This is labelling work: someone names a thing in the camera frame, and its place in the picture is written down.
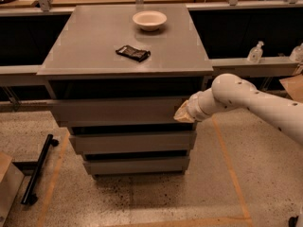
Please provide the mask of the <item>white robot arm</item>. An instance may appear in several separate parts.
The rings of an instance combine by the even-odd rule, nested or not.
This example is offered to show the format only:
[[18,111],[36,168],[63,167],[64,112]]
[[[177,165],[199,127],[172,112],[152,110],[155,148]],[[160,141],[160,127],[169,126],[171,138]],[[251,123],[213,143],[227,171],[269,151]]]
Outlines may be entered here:
[[303,104],[264,93],[233,74],[221,74],[210,88],[199,91],[176,111],[174,119],[183,123],[201,122],[215,113],[247,109],[274,128],[303,144]]

